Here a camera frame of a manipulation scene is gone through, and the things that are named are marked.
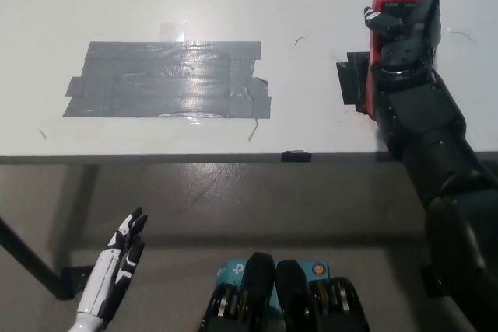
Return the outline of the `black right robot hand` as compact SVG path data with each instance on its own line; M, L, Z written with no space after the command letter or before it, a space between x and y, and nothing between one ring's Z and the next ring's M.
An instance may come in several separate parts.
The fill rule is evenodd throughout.
M431 72L441 39L440 0L373 0L363 17L372 83L414 82Z

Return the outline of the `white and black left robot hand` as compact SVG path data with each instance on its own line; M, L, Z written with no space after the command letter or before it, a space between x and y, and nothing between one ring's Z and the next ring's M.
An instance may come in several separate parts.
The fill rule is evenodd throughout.
M148 216L136 208L100 252L82 292L72 331L104 331L132 282L145 244L140 233Z

